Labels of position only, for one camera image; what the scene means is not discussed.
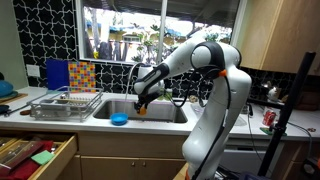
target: black stand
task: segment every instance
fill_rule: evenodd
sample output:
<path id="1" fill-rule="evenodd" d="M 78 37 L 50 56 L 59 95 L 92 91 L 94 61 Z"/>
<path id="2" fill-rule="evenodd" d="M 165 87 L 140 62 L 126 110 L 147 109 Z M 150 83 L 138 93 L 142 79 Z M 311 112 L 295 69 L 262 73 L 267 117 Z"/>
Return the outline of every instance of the black stand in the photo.
<path id="1" fill-rule="evenodd" d="M 316 53 L 314 52 L 307 52 L 304 55 L 297 76 L 290 89 L 288 100 L 281 109 L 281 114 L 278 123 L 274 126 L 274 133 L 266 151 L 266 154 L 263 158 L 263 161 L 261 163 L 258 176 L 265 176 L 269 169 L 270 163 L 272 161 L 275 151 L 277 150 L 282 134 L 286 131 L 286 125 L 290 118 L 292 109 L 296 103 L 296 100 L 298 99 L 298 96 L 302 89 L 302 85 L 304 84 L 304 81 L 308 75 L 308 71 L 311 67 L 311 64 L 315 56 Z"/>

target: blue bowl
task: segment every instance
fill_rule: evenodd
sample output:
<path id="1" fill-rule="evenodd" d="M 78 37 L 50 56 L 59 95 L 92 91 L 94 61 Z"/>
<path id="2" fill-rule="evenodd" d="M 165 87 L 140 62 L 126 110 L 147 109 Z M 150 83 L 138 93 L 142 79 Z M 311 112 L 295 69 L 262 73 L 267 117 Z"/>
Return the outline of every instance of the blue bowl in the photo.
<path id="1" fill-rule="evenodd" d="M 7 96 L 11 94 L 13 91 L 13 86 L 7 81 L 1 80 L 0 81 L 0 97 Z"/>
<path id="2" fill-rule="evenodd" d="M 125 113 L 114 113 L 110 116 L 111 123 L 116 126 L 121 126 L 127 123 L 128 115 Z"/>

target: window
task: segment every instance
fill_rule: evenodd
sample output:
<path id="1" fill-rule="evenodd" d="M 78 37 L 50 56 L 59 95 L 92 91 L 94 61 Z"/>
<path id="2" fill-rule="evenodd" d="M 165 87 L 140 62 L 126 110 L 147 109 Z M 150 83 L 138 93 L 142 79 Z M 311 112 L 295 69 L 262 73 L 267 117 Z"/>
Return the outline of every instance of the window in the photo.
<path id="1" fill-rule="evenodd" d="M 191 37 L 230 43 L 240 0 L 168 0 L 162 33 L 160 0 L 76 2 L 81 59 L 156 64 Z"/>

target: sink basin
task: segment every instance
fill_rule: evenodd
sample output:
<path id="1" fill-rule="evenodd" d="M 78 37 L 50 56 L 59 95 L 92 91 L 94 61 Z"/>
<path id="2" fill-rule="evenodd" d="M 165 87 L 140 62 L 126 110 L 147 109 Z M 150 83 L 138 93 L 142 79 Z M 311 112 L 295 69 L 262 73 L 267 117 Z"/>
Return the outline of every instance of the sink basin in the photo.
<path id="1" fill-rule="evenodd" d="M 139 115 L 133 107 L 134 101 L 123 99 L 113 99 L 105 101 L 100 109 L 93 115 L 97 119 L 110 119 L 113 113 L 126 112 L 128 120 L 186 123 L 187 118 L 181 109 L 175 107 L 170 102 L 152 102 L 148 105 L 147 114 Z"/>

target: outlet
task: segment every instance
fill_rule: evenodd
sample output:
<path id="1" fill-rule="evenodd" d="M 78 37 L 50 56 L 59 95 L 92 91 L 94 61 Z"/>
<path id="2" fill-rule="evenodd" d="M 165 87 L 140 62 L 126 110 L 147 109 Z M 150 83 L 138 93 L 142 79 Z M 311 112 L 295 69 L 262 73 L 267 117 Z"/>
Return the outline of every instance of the outlet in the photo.
<path id="1" fill-rule="evenodd" d="M 39 66 L 27 64 L 27 74 L 28 76 L 40 77 Z"/>

